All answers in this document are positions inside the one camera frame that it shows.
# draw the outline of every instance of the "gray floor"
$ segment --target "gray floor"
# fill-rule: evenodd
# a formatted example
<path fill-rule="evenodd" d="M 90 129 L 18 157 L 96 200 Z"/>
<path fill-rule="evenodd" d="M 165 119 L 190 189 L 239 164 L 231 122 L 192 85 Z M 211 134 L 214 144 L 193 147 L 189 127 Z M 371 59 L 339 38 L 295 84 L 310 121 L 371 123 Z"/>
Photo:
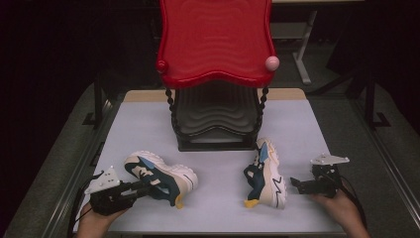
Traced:
<path fill-rule="evenodd" d="M 311 91 L 337 77 L 325 67 L 333 46 L 311 45 L 304 62 L 313 83 L 303 85 L 291 57 L 295 47 L 292 44 L 277 48 L 281 65 L 272 87 Z M 371 130 L 362 116 L 364 97 L 349 100 L 343 94 L 346 88 L 344 83 L 322 96 L 308 99 L 331 153 L 351 159 L 349 164 L 340 166 L 340 171 L 358 192 L 367 214 L 368 229 L 372 237 L 420 237 L 419 226 L 413 219 L 416 214 L 407 208 L 411 202 L 419 210 L 415 197 L 420 197 L 420 137 L 380 87 L 376 88 L 375 111 L 382 112 L 391 127 Z M 68 201 L 73 200 L 75 189 L 93 173 L 94 167 L 89 164 L 97 158 L 96 151 L 106 139 L 118 105 L 119 100 L 107 104 L 107 116 L 98 130 L 82 125 L 86 114 L 94 110 L 93 88 L 86 89 L 5 237 L 65 237 L 71 208 Z M 107 237 L 139 236 L 109 234 Z"/>

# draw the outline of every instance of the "white tabletop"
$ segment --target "white tabletop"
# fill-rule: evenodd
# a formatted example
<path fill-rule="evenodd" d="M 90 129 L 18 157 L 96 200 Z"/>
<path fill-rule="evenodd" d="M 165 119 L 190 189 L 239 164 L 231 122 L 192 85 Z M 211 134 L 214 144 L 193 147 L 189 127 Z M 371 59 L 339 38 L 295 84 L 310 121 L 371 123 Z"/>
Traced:
<path fill-rule="evenodd" d="M 286 179 L 284 210 L 259 204 L 245 208 L 252 188 L 243 174 L 255 151 L 179 152 L 166 102 L 123 102 L 108 134 L 95 174 L 114 166 L 120 179 L 136 181 L 124 160 L 139 150 L 151 151 L 167 165 L 182 164 L 198 176 L 198 187 L 184 199 L 184 207 L 167 200 L 139 198 L 109 231 L 141 234 L 295 234 L 343 233 L 326 212 L 307 195 L 298 194 L 290 177 L 313 179 L 310 160 L 328 148 L 306 99 L 269 100 L 260 137 L 277 148 L 279 172 Z"/>

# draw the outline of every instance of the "pink ball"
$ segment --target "pink ball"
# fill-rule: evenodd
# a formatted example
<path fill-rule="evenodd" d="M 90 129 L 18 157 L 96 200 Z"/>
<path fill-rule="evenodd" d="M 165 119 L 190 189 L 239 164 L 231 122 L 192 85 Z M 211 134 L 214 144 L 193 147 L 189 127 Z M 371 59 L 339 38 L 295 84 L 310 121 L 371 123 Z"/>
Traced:
<path fill-rule="evenodd" d="M 265 61 L 265 67 L 269 71 L 275 71 L 280 65 L 280 60 L 277 57 L 269 57 Z"/>

